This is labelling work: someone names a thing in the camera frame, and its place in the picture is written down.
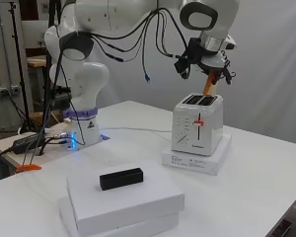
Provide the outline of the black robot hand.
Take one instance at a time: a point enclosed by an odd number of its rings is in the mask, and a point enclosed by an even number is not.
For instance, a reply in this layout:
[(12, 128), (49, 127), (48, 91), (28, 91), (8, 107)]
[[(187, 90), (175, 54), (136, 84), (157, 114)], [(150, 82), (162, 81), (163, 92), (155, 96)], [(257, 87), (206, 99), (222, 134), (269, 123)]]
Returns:
[(213, 85), (220, 79), (225, 79), (226, 83), (230, 85), (236, 73), (229, 71), (230, 60), (227, 57), (226, 51), (236, 48), (237, 45), (235, 41), (230, 36), (227, 36), (217, 52), (204, 49), (200, 43), (200, 38), (191, 38), (189, 40), (186, 50), (187, 62), (200, 67), (202, 72), (206, 75), (213, 71)]

